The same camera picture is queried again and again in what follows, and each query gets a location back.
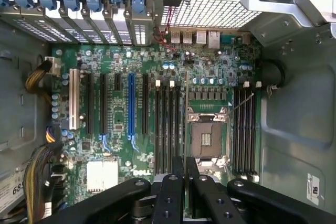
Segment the perforated metal mesh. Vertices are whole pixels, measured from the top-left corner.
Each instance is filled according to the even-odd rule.
[[[55,37],[61,39],[64,42],[72,42],[71,39],[66,37],[64,34],[59,32],[57,29],[53,28],[51,25],[46,23],[44,20],[35,20],[35,23],[38,24],[40,27],[42,27],[44,30],[50,32]]]
[[[51,41],[51,42],[55,42],[57,41],[56,39],[50,37],[49,35],[47,35],[46,33],[44,33],[43,31],[37,29],[36,27],[34,27],[33,25],[29,24],[28,22],[22,20],[22,19],[14,19],[14,21],[22,28],[30,31],[31,33],[34,33],[35,35],[37,35],[38,37],[45,39],[47,41]]]
[[[239,29],[261,12],[253,12],[237,1],[182,0],[172,7],[171,26]],[[169,7],[165,7],[161,25],[167,23]]]
[[[146,26],[134,25],[136,43],[140,45],[146,44]]]

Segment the gray metal panel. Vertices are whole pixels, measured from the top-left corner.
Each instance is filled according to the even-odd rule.
[[[0,22],[0,183],[24,169],[33,149],[44,139],[46,105],[28,94],[24,81],[37,67],[38,55],[46,55],[47,45],[27,33]],[[9,212],[23,195],[0,212]]]
[[[264,49],[286,65],[288,83],[262,100],[261,184],[336,214],[336,41],[330,25]],[[308,174],[320,179],[318,206],[307,199]]]

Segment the chipset heatsink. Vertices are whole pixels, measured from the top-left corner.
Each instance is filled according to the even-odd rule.
[[[118,161],[89,161],[87,191],[99,193],[118,184]]]

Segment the label sticker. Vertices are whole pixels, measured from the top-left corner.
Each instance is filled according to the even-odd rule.
[[[25,169],[21,169],[0,182],[0,212],[24,194],[24,174]]]
[[[307,199],[315,205],[319,205],[320,179],[308,173],[307,176]]]

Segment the screw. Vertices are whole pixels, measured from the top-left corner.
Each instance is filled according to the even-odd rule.
[[[135,183],[136,186],[143,186],[145,183],[142,181],[138,181]]]
[[[206,181],[208,178],[207,178],[206,176],[202,175],[202,176],[199,177],[199,179],[200,179],[201,181]]]
[[[56,50],[56,55],[61,56],[62,55],[62,50],[61,49]]]
[[[235,181],[235,186],[241,187],[243,185],[244,185],[243,182]]]
[[[177,180],[177,177],[175,175],[172,175],[169,177],[170,180]]]

